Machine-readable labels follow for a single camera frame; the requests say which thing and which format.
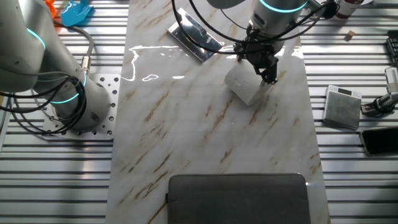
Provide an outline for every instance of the teal light ring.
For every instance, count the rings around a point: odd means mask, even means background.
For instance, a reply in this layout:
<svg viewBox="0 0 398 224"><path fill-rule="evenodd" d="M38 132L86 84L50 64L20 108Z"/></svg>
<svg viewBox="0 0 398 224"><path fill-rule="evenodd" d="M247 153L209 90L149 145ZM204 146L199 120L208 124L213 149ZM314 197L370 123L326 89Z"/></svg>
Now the teal light ring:
<svg viewBox="0 0 398 224"><path fill-rule="evenodd" d="M281 13L296 12L296 11L302 9L302 8L308 3L308 1L307 1L307 2L304 3L304 5L302 5L302 6L298 7L298 8L296 8L296 9L277 9L277 8L274 8L274 7L270 6L270 5L268 5L266 2L264 2L264 0L260 0L260 2L261 2L265 7L269 8L270 10L275 11L275 12L281 12Z"/></svg>
<svg viewBox="0 0 398 224"><path fill-rule="evenodd" d="M86 73L85 73L85 81L84 81L84 83L83 83L83 86L86 86L86 79L87 79L87 78L86 78ZM68 103L69 101L75 99L78 95L79 95L79 93L76 93L75 96L73 96L72 98L70 98L70 99L68 99L68 100L64 100L64 101L60 101L60 102L52 102L52 101L51 101L51 103L55 103L55 104Z"/></svg>
<svg viewBox="0 0 398 224"><path fill-rule="evenodd" d="M27 31L30 33L30 34L32 34L34 37L36 37L41 43L42 43L42 45L43 45L43 47L44 47L44 50L45 50L45 43L44 43L44 41L43 41L43 39L41 39L40 37L39 37L39 35L37 35L35 32L33 32L33 31L31 31L30 29L28 29L28 28L26 28L27 29Z"/></svg>

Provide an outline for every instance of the slotted metal table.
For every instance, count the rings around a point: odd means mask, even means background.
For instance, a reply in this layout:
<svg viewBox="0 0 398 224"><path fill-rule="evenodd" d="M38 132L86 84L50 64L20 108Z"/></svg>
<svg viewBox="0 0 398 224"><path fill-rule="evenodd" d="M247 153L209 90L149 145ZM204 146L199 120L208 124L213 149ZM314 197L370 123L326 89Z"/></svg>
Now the slotted metal table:
<svg viewBox="0 0 398 224"><path fill-rule="evenodd" d="M398 223L398 156L368 158L359 131L398 126L398 113L383 119L361 117L360 128L329 128L322 122L328 85L363 94L363 103L386 93L384 49L387 31L398 29L398 6L379 0L345 24L320 21L302 36L314 122L322 159L331 222ZM60 7L64 2L56 2ZM129 1L92 0L94 16L81 25L95 40L92 73L120 74ZM356 33L346 42L344 36ZM78 61L88 41L57 29ZM24 107L34 102L23 101ZM38 111L27 117L41 126ZM112 142L47 142L11 119L0 153L0 223L104 223Z"/></svg>

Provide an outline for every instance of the blue object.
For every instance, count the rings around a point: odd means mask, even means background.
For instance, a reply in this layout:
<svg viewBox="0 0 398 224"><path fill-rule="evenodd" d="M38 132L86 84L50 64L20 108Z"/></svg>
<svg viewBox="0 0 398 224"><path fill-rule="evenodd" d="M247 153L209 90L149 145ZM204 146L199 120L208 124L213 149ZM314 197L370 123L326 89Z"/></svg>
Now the blue object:
<svg viewBox="0 0 398 224"><path fill-rule="evenodd" d="M290 12L298 11L298 10L302 9L308 3L308 1L307 1L307 2L304 3L304 5L296 8L296 9L277 9L277 8L274 8L274 7L270 6L270 5L268 5L266 2L264 2L264 0L260 0L260 2L263 5L265 5L265 7L269 8L270 10L275 11L275 12L281 12L281 13L290 13Z"/></svg>
<svg viewBox="0 0 398 224"><path fill-rule="evenodd" d="M28 29L28 28L26 28L27 29L27 31L30 33L30 34L32 34L34 37L36 37L41 43L42 43L42 45L43 45L43 47L44 47L44 50L45 50L45 44L44 44L44 41L43 41L43 39L41 39L40 37L39 37L39 35L37 35L35 32L33 32L33 31L31 31L30 29Z"/></svg>
<svg viewBox="0 0 398 224"><path fill-rule="evenodd" d="M92 8L87 5L87 0L81 0L79 4L70 0L61 12L62 24L69 27L81 22Z"/></svg>
<svg viewBox="0 0 398 224"><path fill-rule="evenodd" d="M87 78L86 78L86 73L85 73L85 81L83 82L83 86L86 86L86 79ZM79 95L79 93L76 93L76 95L71 97L69 100L64 100L64 101L60 101L60 102L51 101L51 103L55 103L55 104L68 103L69 101L75 99L78 95Z"/></svg>

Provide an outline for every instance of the orange object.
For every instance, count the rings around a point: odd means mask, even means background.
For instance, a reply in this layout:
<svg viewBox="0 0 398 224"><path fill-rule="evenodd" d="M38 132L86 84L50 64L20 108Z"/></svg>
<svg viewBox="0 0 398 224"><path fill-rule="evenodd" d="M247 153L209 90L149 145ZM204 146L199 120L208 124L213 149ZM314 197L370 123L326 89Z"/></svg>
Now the orange object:
<svg viewBox="0 0 398 224"><path fill-rule="evenodd" d="M57 15L57 10L54 7L54 2L55 2L55 0L46 0L46 1L44 1L44 3L49 7L50 12L51 12L51 16L52 16L53 19Z"/></svg>

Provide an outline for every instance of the mounting plate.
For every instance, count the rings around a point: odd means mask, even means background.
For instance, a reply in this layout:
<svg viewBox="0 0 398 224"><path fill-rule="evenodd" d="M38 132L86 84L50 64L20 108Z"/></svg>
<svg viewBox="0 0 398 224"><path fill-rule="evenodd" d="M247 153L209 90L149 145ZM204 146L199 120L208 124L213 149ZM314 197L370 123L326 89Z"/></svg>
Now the mounting plate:
<svg viewBox="0 0 398 224"><path fill-rule="evenodd" d="M114 129L116 126L116 112L118 110L118 99L121 76L115 74L90 74L90 78L97 83L103 85L111 98L109 113L106 118L91 131L85 133L77 133L74 130L69 130L62 134L53 134L52 136L43 136L45 139L54 140L54 136L62 139L77 139L77 140L111 140L113 139ZM50 116L54 115L54 110L51 105L47 107L47 113ZM63 124L59 121L45 117L45 130L55 130L62 127Z"/></svg>

